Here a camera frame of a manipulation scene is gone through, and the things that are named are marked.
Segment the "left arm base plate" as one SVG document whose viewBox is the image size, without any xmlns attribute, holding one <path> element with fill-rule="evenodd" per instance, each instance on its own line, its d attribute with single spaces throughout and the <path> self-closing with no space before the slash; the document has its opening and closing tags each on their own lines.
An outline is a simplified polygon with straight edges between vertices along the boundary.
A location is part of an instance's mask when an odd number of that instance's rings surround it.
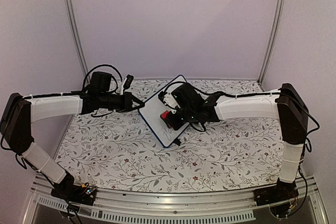
<svg viewBox="0 0 336 224">
<path fill-rule="evenodd" d="M 54 184 L 51 195 L 64 201 L 93 206 L 96 199 L 97 187 L 88 183 L 75 185 L 73 183 Z"/>
</svg>

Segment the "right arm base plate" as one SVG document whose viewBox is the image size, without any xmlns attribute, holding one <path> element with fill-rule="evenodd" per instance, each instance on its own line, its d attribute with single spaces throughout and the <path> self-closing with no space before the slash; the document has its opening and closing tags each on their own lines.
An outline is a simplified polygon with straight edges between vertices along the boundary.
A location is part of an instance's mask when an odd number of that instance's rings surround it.
<svg viewBox="0 0 336 224">
<path fill-rule="evenodd" d="M 253 194 L 257 206 L 274 204 L 280 201 L 294 199 L 299 196 L 295 182 L 285 183 L 280 180 L 278 180 L 274 186 L 255 189 Z"/>
</svg>

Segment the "red whiteboard eraser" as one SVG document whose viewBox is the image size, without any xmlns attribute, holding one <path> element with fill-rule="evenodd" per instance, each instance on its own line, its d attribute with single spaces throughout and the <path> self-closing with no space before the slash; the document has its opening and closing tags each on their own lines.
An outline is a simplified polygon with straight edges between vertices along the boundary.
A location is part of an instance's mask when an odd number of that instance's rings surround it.
<svg viewBox="0 0 336 224">
<path fill-rule="evenodd" d="M 171 124 L 171 121 L 170 121 L 170 116 L 171 116 L 171 111 L 164 111 L 161 115 L 160 115 L 160 118 L 163 120 L 163 122 L 166 124 L 166 126 L 171 129 L 172 128 L 172 124 Z"/>
</svg>

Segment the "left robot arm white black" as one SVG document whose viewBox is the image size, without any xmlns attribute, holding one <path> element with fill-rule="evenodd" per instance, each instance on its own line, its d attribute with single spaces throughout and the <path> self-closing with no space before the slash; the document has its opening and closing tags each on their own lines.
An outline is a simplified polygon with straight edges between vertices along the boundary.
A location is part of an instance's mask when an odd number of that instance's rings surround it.
<svg viewBox="0 0 336 224">
<path fill-rule="evenodd" d="M 117 80 L 112 74 L 95 71 L 76 91 L 9 95 L 1 118 L 1 142 L 35 171 L 44 175 L 67 200 L 78 195 L 74 177 L 45 150 L 59 134 L 61 120 L 75 115 L 95 117 L 98 110 L 125 113 L 144 107 L 128 89 L 132 75 Z"/>
</svg>

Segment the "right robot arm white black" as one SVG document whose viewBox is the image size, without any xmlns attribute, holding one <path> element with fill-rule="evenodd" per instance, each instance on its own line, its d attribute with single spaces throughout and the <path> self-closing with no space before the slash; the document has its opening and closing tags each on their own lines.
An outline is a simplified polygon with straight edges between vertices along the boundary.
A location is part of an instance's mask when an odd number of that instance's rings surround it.
<svg viewBox="0 0 336 224">
<path fill-rule="evenodd" d="M 307 137 L 309 111 L 295 88 L 285 83 L 278 90 L 263 93 L 228 94 L 216 91 L 206 94 L 190 83 L 178 81 L 172 91 L 165 88 L 158 95 L 170 108 L 160 118 L 175 131 L 185 124 L 204 125 L 236 118 L 268 118 L 278 121 L 284 142 L 283 158 L 277 185 L 271 190 L 276 201 L 291 194 L 303 146 Z"/>
</svg>

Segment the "blue-framed whiteboard with writing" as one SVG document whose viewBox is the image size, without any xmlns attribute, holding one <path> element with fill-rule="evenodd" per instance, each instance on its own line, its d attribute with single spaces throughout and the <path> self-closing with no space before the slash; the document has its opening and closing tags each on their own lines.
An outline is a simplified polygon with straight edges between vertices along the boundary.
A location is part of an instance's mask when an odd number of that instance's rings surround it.
<svg viewBox="0 0 336 224">
<path fill-rule="evenodd" d="M 183 75 L 178 75 L 168 83 L 162 85 L 145 101 L 145 106 L 138 109 L 141 118 L 164 148 L 169 148 L 177 138 L 180 138 L 182 133 L 189 126 L 189 124 L 186 123 L 179 130 L 175 131 L 168 128 L 160 118 L 163 112 L 166 110 L 170 111 L 171 109 L 160 101 L 159 93 L 164 91 L 168 84 L 178 81 L 187 82 Z"/>
</svg>

